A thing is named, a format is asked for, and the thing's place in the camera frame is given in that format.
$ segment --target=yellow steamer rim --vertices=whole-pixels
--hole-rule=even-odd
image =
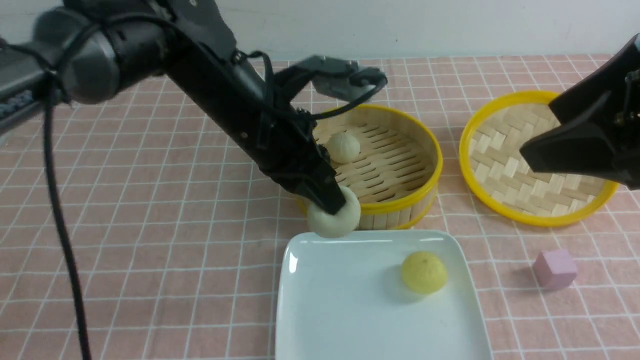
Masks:
[[[460,140],[460,167],[471,191],[489,208],[524,224],[557,227],[597,211],[618,184],[590,176],[531,171],[520,147],[559,125],[548,108],[557,94],[516,92],[484,105]]]
[[[385,106],[363,104],[345,114],[321,120],[316,141],[347,131],[360,142],[360,154],[349,164],[332,162],[336,180],[358,197],[358,230],[409,229],[433,204],[442,173],[436,137],[419,120]],[[307,214],[308,200],[298,197]]]

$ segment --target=woven bamboo bottom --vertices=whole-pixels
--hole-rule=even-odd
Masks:
[[[361,106],[343,115],[322,120],[314,130],[318,143],[331,135],[348,132],[360,142],[360,154],[348,164],[332,163],[339,184],[348,186],[361,204],[400,200],[421,189],[438,164],[439,147],[420,124],[406,115],[377,106]],[[392,211],[362,208],[361,230],[404,227],[422,218],[436,193],[394,206]]]
[[[571,174],[537,174],[519,149],[529,139],[557,127],[544,104],[519,104],[497,111],[475,131],[469,145],[477,182],[496,201],[521,213],[558,217],[582,209],[605,181]]]

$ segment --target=steamed bun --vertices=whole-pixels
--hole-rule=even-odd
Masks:
[[[339,164],[351,163],[360,154],[360,142],[348,133],[335,133],[324,145],[331,160]]]

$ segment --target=black cable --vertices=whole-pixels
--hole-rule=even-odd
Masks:
[[[153,15],[147,14],[127,14],[127,15],[118,15],[107,19],[104,22],[96,23],[85,27],[79,34],[77,34],[71,44],[67,47],[67,49],[63,52],[60,57],[60,60],[55,65],[51,65],[48,61],[46,61],[40,54],[28,49],[26,47],[22,47],[19,45],[8,45],[6,42],[2,42],[0,47],[10,47],[15,51],[20,51],[22,53],[26,53],[32,55],[38,64],[43,68],[45,73],[48,76],[48,93],[45,98],[45,106],[44,106],[44,126],[42,129],[42,145],[43,145],[43,153],[44,153],[44,161],[45,161],[45,173],[47,176],[47,189],[49,191],[49,198],[51,201],[51,208],[54,217],[54,222],[56,224],[56,230],[58,231],[58,236],[60,238],[60,245],[63,250],[63,255],[65,258],[65,262],[67,264],[67,270],[69,275],[69,281],[71,283],[71,290],[73,293],[74,299],[74,307],[76,310],[76,324],[77,324],[77,332],[78,338],[80,342],[81,355],[83,360],[91,360],[91,350],[89,343],[89,335],[86,324],[86,314],[84,311],[84,302],[83,302],[83,294],[82,294],[82,286],[80,283],[80,278],[77,270],[77,265],[73,253],[73,249],[71,246],[71,241],[69,238],[69,234],[67,231],[67,226],[65,224],[64,214],[62,211],[62,206],[60,202],[60,195],[58,193],[58,184],[56,181],[56,171],[54,164],[54,156],[53,156],[53,144],[52,144],[52,133],[53,133],[53,115],[54,115],[54,107],[56,100],[58,98],[58,92],[62,92],[63,99],[68,101],[66,97],[65,89],[61,82],[62,73],[66,68],[69,62],[73,59],[73,57],[83,48],[85,43],[91,39],[91,37],[98,31],[104,28],[104,26],[112,26],[115,24],[132,22],[132,21],[145,21],[151,22],[153,24],[157,24],[162,27],[170,28],[174,30],[178,35],[184,37],[191,45],[199,48],[204,53],[207,51],[198,43],[195,42],[191,37],[189,37],[183,30],[178,28],[174,23],[164,20],[159,17],[155,17]],[[289,111],[278,110],[273,107],[273,67],[271,64],[271,60],[269,56],[261,51],[254,51],[249,54],[247,57],[262,57],[265,66],[265,92],[263,100],[256,98],[253,94],[249,92],[249,90],[239,86],[235,81],[231,79],[229,81],[230,84],[234,87],[234,90],[238,91],[243,95],[245,100],[252,103],[255,106],[258,106],[262,111],[265,111],[269,115],[280,117],[287,120],[299,120],[301,117],[307,120],[321,120],[327,119],[329,117],[334,117],[345,113],[356,106],[362,104],[366,100],[370,99],[375,93],[377,93],[380,89],[382,89],[386,83],[378,84],[378,86],[366,94],[363,94],[355,101],[350,102],[347,105],[344,105],[338,109],[326,111],[324,113],[318,114],[299,114],[292,113]]]
[[[49,80],[51,88],[46,98],[44,108],[44,126],[42,127],[42,147],[44,152],[45,172],[47,175],[47,188],[49,191],[49,199],[51,200],[51,208],[53,219],[60,237],[60,245],[64,253],[67,270],[69,272],[69,281],[71,282],[71,292],[74,298],[74,307],[76,309],[76,324],[78,331],[78,339],[80,342],[80,353],[83,360],[91,360],[91,350],[89,345],[89,334],[86,326],[86,315],[84,312],[84,302],[82,296],[82,286],[80,285],[80,276],[76,266],[74,252],[71,248],[71,241],[65,218],[62,213],[60,204],[60,195],[58,193],[58,185],[56,184],[56,167],[53,160],[53,109],[56,92],[58,91],[57,80],[51,76]]]

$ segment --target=white wall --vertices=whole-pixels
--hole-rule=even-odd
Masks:
[[[0,0],[0,34],[28,37],[61,0]],[[244,50],[275,59],[613,53],[640,32],[638,0],[218,0]]]

